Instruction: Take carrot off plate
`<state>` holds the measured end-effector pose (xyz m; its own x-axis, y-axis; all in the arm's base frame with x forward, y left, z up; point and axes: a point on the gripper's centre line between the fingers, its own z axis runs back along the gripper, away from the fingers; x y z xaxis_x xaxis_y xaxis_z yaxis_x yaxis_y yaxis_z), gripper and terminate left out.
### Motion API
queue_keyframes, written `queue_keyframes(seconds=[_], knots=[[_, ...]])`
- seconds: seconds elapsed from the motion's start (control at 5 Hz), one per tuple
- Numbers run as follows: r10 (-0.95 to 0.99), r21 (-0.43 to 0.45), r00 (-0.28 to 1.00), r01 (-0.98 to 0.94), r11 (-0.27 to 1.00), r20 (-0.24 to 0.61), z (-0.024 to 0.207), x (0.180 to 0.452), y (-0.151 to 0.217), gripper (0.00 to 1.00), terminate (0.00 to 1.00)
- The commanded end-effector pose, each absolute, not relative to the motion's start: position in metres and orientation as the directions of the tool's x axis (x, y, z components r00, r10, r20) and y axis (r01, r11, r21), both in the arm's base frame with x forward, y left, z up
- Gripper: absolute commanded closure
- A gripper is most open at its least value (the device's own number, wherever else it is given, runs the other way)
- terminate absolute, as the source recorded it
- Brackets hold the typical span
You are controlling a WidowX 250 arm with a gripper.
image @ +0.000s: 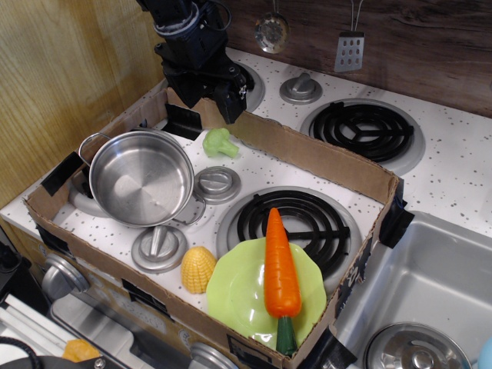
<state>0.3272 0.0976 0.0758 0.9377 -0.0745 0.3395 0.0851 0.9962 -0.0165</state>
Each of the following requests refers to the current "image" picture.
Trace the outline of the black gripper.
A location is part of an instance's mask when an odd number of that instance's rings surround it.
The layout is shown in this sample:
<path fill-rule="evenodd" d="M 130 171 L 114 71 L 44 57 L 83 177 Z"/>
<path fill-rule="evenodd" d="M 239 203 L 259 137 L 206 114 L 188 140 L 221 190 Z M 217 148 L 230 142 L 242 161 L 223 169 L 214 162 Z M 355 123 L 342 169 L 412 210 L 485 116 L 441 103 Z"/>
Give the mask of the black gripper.
<path fill-rule="evenodd" d="M 222 118 L 231 125 L 246 110 L 246 79 L 226 55 L 227 43 L 224 29 L 199 23 L 167 34 L 155 53 L 162 59 L 168 85 L 187 107 L 212 94 Z"/>

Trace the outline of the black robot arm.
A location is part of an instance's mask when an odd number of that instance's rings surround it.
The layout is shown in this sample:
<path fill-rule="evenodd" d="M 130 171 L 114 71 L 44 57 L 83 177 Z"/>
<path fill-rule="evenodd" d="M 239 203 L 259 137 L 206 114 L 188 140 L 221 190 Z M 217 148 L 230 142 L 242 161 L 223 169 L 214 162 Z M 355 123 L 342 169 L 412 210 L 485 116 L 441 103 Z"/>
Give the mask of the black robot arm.
<path fill-rule="evenodd" d="M 140 1 L 164 41 L 155 46 L 168 85 L 189 108 L 211 98 L 233 124 L 246 110 L 247 78 L 226 54 L 231 12 L 221 1 Z"/>

